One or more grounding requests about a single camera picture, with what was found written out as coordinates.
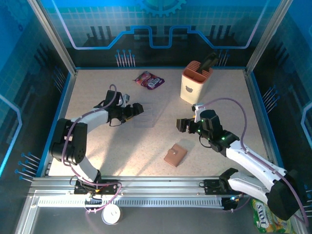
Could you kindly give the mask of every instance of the white round object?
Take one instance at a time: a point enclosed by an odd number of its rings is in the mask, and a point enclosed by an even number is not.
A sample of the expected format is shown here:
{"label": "white round object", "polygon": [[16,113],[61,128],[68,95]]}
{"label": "white round object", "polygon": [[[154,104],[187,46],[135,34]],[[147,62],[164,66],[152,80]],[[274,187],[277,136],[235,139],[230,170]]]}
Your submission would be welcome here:
{"label": "white round object", "polygon": [[114,204],[107,205],[102,212],[103,222],[109,225],[117,224],[121,219],[121,209]]}

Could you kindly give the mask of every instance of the beige table surface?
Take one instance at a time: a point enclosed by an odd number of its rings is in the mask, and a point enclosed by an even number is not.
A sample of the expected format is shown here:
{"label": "beige table surface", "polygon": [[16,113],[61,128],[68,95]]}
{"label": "beige table surface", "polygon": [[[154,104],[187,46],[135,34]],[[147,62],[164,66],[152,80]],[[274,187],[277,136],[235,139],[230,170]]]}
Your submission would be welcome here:
{"label": "beige table surface", "polygon": [[[199,144],[198,135],[180,133],[177,118],[192,118],[191,104],[180,98],[182,70],[149,70],[165,83],[147,90],[133,80],[144,70],[80,70],[66,118],[79,117],[105,99],[110,84],[130,95],[130,104],[139,102],[146,112],[118,127],[101,125],[88,134],[87,157],[102,175],[114,176],[214,176],[240,165]],[[241,70],[214,70],[202,102],[220,97],[239,101],[248,118],[245,144],[267,157],[254,109]],[[240,137],[244,119],[235,103],[218,101],[210,106],[219,115],[223,128]],[[178,143],[188,150],[182,163],[173,167],[163,158]],[[50,176],[73,173],[55,159]]]}

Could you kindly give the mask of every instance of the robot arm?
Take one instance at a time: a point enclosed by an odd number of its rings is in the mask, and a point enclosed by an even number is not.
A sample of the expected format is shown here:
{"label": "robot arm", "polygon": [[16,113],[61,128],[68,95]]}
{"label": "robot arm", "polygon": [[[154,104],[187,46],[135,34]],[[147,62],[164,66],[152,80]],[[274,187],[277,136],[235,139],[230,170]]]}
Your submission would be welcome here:
{"label": "robot arm", "polygon": [[[230,168],[219,177],[220,187],[226,191],[240,191],[255,197],[265,204],[279,218],[288,220],[298,209],[299,205],[284,181],[276,174],[279,172],[295,189],[302,202],[306,201],[303,183],[298,172],[287,172],[257,153],[246,145],[242,148],[241,141],[233,133],[223,129],[219,117],[214,110],[199,108],[202,104],[192,107],[195,117],[177,119],[176,126],[180,132],[197,133],[209,141],[210,147],[223,156],[239,163],[254,177],[245,175]],[[247,154],[247,151],[260,159],[262,163]]]}
{"label": "robot arm", "polygon": [[[106,99],[92,110],[95,111],[105,106],[113,99],[114,94],[114,91],[109,90]],[[132,107],[131,105],[127,105],[129,99],[129,95],[125,94],[123,96],[120,92],[117,92],[116,98],[109,107],[87,115],[75,125],[66,148],[64,161],[70,163],[72,169],[75,170],[83,180],[89,182],[99,182],[101,180],[99,170],[94,168],[85,156],[87,134],[102,124],[110,123],[114,118],[117,118],[120,123],[123,124],[132,117],[143,113],[143,107],[141,104],[134,103]],[[69,128],[76,119],[78,118],[62,118],[57,122],[49,152],[58,161],[61,161],[62,150],[64,148]]]}

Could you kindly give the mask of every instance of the black handle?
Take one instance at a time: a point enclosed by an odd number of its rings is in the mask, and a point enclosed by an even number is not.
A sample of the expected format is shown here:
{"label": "black handle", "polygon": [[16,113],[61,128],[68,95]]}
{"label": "black handle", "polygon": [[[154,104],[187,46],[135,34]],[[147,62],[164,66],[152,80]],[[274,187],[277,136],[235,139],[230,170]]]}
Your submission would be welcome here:
{"label": "black handle", "polygon": [[209,71],[209,69],[218,62],[216,53],[209,54],[199,65],[199,68],[196,70],[197,73],[202,74],[202,70]]}

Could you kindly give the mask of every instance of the candy wrapper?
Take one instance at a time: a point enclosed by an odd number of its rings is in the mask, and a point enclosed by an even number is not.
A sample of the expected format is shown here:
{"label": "candy wrapper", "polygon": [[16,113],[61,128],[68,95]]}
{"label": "candy wrapper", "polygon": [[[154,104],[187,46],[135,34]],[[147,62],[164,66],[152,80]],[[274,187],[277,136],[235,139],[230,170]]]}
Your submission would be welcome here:
{"label": "candy wrapper", "polygon": [[252,199],[253,222],[261,233],[295,234],[290,219],[284,221],[276,217],[263,202]]}
{"label": "candy wrapper", "polygon": [[152,90],[162,85],[165,80],[149,73],[148,71],[145,71],[135,79],[135,82],[149,90]]}

